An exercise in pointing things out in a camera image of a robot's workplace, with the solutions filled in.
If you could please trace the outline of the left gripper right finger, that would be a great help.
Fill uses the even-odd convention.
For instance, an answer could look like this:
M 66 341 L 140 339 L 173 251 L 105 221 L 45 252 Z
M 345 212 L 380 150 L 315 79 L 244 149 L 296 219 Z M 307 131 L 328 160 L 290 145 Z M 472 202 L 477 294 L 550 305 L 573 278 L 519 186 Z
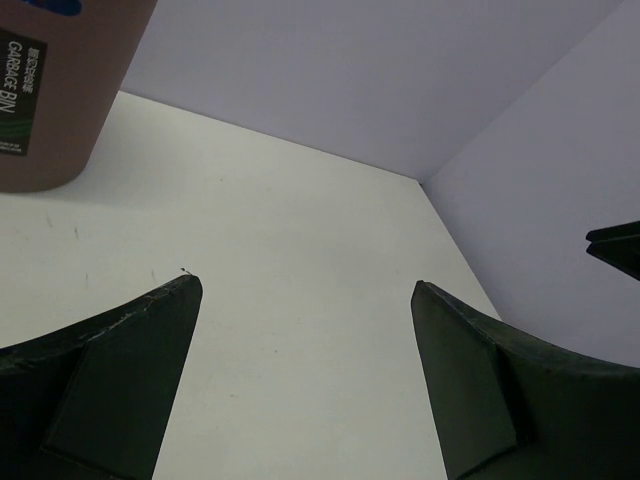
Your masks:
M 419 282 L 416 343 L 450 479 L 635 479 L 639 371 L 578 354 Z

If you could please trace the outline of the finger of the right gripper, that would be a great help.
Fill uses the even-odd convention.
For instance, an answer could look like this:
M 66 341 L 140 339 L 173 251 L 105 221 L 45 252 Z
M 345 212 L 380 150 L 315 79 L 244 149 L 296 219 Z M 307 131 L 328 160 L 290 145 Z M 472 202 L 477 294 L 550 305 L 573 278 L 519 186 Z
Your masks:
M 626 275 L 640 279 L 640 222 L 592 230 L 587 233 L 586 252 Z

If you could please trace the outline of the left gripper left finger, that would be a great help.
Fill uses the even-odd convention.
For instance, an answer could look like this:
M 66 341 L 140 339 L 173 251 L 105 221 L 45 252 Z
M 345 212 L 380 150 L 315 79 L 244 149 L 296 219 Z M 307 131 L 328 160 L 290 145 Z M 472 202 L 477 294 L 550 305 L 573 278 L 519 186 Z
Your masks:
M 152 478 L 201 301 L 184 274 L 2 348 L 2 478 Z

